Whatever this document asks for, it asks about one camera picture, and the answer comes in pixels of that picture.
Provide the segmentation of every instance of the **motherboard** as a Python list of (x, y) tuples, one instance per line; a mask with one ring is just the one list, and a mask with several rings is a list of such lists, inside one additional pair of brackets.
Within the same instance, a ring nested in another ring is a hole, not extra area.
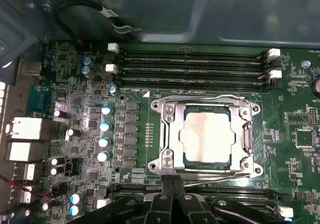
[[(143, 200), (140, 187), (179, 174), (206, 200), (264, 212), (273, 202), (319, 223), (318, 75), (317, 50), (50, 43), (27, 112), (61, 124), (42, 189), (65, 182), (67, 192), (38, 217), (65, 224), (108, 204), (112, 184)], [(53, 170), (61, 157), (79, 159), (77, 174)]]

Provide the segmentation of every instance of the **red wire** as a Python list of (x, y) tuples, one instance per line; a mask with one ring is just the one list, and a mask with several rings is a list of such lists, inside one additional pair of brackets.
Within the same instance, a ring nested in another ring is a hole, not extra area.
[(4, 177), (4, 176), (1, 175), (1, 174), (0, 174), (0, 178), (3, 179), (5, 182), (10, 183), (14, 188), (21, 189), (21, 190), (23, 190), (23, 191), (25, 191), (25, 192), (30, 193), (30, 194), (33, 195), (33, 196), (37, 196), (37, 197), (40, 197), (40, 198), (51, 198), (51, 196), (48, 195), (48, 194), (36, 193), (36, 192), (34, 192), (34, 191), (32, 191), (32, 190), (29, 190), (29, 189), (27, 189), (27, 188), (25, 188), (25, 187), (23, 187), (23, 186), (20, 186), (20, 185), (17, 184), (14, 180), (8, 179), (8, 178)]

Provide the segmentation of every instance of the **cpu socket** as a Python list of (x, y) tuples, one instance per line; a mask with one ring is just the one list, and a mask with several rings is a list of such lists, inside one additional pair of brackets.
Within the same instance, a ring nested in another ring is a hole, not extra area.
[(253, 151), (258, 104), (234, 95), (172, 95), (154, 100), (151, 109), (161, 116), (159, 157), (148, 163), (151, 172), (193, 181), (263, 173)]

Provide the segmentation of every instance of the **cable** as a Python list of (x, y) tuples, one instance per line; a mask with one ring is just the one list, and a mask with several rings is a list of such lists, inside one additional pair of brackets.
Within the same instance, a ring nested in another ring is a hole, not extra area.
[(9, 178), (6, 178), (4, 177), (3, 175), (0, 174), (0, 178), (3, 179), (5, 182), (8, 182), (10, 183), (14, 188), (18, 188), (18, 189), (21, 189), (25, 192), (28, 192), (30, 193), (31, 195), (33, 196), (37, 196), (39, 198), (51, 198), (51, 196), (49, 194), (41, 194), (41, 193), (36, 193), (32, 190), (29, 190), (28, 188), (26, 187), (23, 187), (23, 186), (20, 186), (19, 184), (17, 184), (14, 180), (11, 180)]
[(215, 179), (215, 180), (207, 180), (207, 181), (202, 181), (202, 182), (197, 182), (197, 183), (192, 183), (192, 184), (186, 184), (183, 185), (183, 187), (194, 187), (194, 186), (199, 186), (199, 185), (207, 185), (207, 184), (212, 184), (212, 183), (220, 183), (220, 182), (227, 182), (227, 181), (233, 181), (239, 178), (246, 178), (249, 177), (250, 174), (239, 174), (239, 175), (233, 175), (225, 178), (220, 178), (220, 179)]
[(111, 10), (107, 10), (102, 5), (91, 1), (91, 0), (67, 0), (58, 6), (56, 6), (53, 9), (53, 19), (56, 22), (56, 24), (64, 31), (66, 32), (71, 38), (76, 39), (80, 44), (83, 44), (83, 41), (77, 37), (77, 35), (66, 25), (64, 24), (60, 19), (60, 13), (65, 10), (66, 8), (73, 7), (73, 6), (84, 6), (89, 7), (92, 9), (97, 10), (102, 15), (104, 15), (106, 18), (108, 18), (111, 21), (113, 30), (121, 35), (130, 33), (132, 31), (139, 31), (140, 28), (133, 28), (129, 25), (124, 25), (118, 18), (118, 15), (115, 14)]

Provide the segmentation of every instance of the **green circuit board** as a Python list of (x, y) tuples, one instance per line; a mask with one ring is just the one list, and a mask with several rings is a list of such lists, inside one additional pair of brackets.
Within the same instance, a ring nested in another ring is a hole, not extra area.
[[(179, 44), (119, 45), (126, 50), (154, 52), (192, 49), (203, 53), (258, 55), (267, 50)], [(287, 194), (291, 200), (285, 206), (293, 207), (296, 223), (320, 223), (320, 99), (315, 98), (310, 90), (311, 81), (320, 74), (319, 51), (281, 49), (283, 87), (266, 92), (132, 86), (118, 88), (114, 95), (109, 93), (110, 84), (104, 81), (106, 63), (115, 60), (115, 54), (107, 51), (107, 44), (93, 43), (88, 50), (82, 51), (76, 50), (74, 43), (52, 42), (46, 53), (51, 56), (42, 70), (42, 75), (49, 79), (44, 85), (48, 86), (51, 93), (48, 113), (52, 115), (56, 109), (68, 112), (70, 118), (63, 120), (66, 126), (80, 129), (82, 133), (81, 137), (71, 141), (65, 141), (64, 137), (53, 141), (50, 156), (82, 159), (80, 174), (60, 181), (68, 182), (68, 195), (76, 191), (84, 193), (83, 213), (96, 209), (99, 189), (110, 183), (159, 183), (160, 177), (146, 168), (149, 161), (158, 157), (160, 143), (160, 115), (150, 109), (152, 101), (171, 95), (215, 97), (232, 94), (246, 97), (261, 106), (261, 112), (253, 118), (253, 139), (255, 162), (263, 167), (264, 173), (254, 179), (221, 182), (217, 185), (259, 187)], [(94, 62), (91, 78), (81, 74), (83, 57), (90, 57)], [(305, 60), (311, 62), (311, 67), (302, 67), (302, 61)], [(75, 84), (68, 82), (70, 77), (76, 78)], [(101, 114), (101, 108), (105, 105), (113, 109), (111, 115)], [(123, 122), (123, 115), (130, 121)], [(101, 132), (102, 122), (111, 123), (112, 131)], [(125, 159), (126, 163), (119, 164), (117, 142), (122, 137), (122, 131), (119, 131), (121, 128), (126, 128), (127, 136), (133, 137), (127, 146), (133, 152)], [(100, 147), (98, 141), (101, 137), (111, 139), (113, 144)], [(109, 153), (108, 161), (101, 163), (97, 160), (101, 151)], [(52, 181), (52, 177), (46, 177), (44, 188), (49, 187)], [(67, 204), (41, 213), (40, 217), (54, 224), (72, 220), (68, 195), (63, 197)]]

